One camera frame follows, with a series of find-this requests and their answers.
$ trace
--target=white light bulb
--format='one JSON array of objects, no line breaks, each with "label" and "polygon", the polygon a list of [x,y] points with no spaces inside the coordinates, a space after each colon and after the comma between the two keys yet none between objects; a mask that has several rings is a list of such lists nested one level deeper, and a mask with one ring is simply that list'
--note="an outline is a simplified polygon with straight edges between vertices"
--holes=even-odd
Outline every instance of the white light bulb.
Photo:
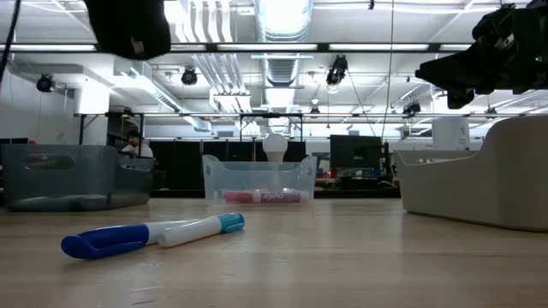
[{"label": "white light bulb", "polygon": [[270,163],[281,163],[288,150],[288,141],[279,133],[271,133],[263,141],[263,150]]}]

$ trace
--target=blue marker cap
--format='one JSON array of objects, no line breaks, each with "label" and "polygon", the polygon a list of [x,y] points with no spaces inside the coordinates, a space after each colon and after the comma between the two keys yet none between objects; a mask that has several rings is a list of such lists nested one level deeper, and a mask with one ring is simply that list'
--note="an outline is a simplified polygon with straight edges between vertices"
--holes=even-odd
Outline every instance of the blue marker cap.
[{"label": "blue marker cap", "polygon": [[243,215],[240,213],[227,213],[217,215],[217,218],[221,221],[221,232],[230,233],[238,230],[242,230],[246,225],[246,221],[243,219]]},{"label": "blue marker cap", "polygon": [[148,241],[145,224],[99,228],[63,239],[61,248],[72,258],[94,260],[137,250]]}]

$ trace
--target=desk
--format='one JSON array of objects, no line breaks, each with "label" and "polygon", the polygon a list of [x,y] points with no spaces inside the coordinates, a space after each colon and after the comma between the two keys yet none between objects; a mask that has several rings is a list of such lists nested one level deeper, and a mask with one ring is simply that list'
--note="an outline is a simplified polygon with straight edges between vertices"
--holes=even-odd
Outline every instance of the desk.
[{"label": "desk", "polygon": [[[240,211],[244,232],[98,261],[61,238],[91,228]],[[0,214],[2,308],[541,307],[548,235],[405,214],[397,199]]]}]

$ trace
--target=ceiling light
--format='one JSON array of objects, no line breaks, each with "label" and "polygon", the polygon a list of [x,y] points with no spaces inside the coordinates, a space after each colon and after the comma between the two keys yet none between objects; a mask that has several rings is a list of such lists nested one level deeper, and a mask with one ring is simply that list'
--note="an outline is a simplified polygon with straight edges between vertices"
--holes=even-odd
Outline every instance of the ceiling light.
[{"label": "ceiling light", "polygon": [[329,44],[329,50],[427,50],[428,44]]},{"label": "ceiling light", "polygon": [[[0,44],[0,50],[4,50],[5,45]],[[96,51],[92,44],[12,44],[12,52],[85,52]]]},{"label": "ceiling light", "polygon": [[306,55],[251,55],[253,60],[311,60],[313,56]]},{"label": "ceiling light", "polygon": [[263,51],[306,51],[316,50],[317,44],[280,44],[280,43],[266,43],[266,44],[219,44],[218,50],[263,50]]},{"label": "ceiling light", "polygon": [[170,52],[177,51],[206,51],[204,44],[172,44]]},{"label": "ceiling light", "polygon": [[470,48],[470,44],[442,44],[441,51],[465,51]]},{"label": "ceiling light", "polygon": [[179,116],[179,114],[161,114],[161,113],[151,113],[151,114],[145,114],[145,117],[172,117],[172,116]]},{"label": "ceiling light", "polygon": [[218,114],[215,114],[215,113],[211,113],[211,114],[200,114],[200,113],[193,113],[193,114],[190,114],[190,116],[201,116],[201,117],[240,117],[240,114],[234,114],[234,113],[225,113],[225,114],[222,114],[222,113],[218,113]]},{"label": "ceiling light", "polygon": [[[318,116],[318,114],[314,114],[314,113],[307,113],[307,114],[302,114],[303,116],[305,117],[313,117],[313,116]],[[329,116],[331,117],[347,117],[347,116],[352,116],[351,113],[340,113],[340,114],[329,114]]]}]

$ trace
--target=computer monitor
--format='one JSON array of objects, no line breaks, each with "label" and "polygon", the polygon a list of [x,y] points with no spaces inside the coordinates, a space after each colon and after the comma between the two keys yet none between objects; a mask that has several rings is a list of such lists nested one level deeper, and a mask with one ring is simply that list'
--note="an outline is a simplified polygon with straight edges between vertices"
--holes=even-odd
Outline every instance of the computer monitor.
[{"label": "computer monitor", "polygon": [[380,137],[331,135],[332,168],[380,168]]}]

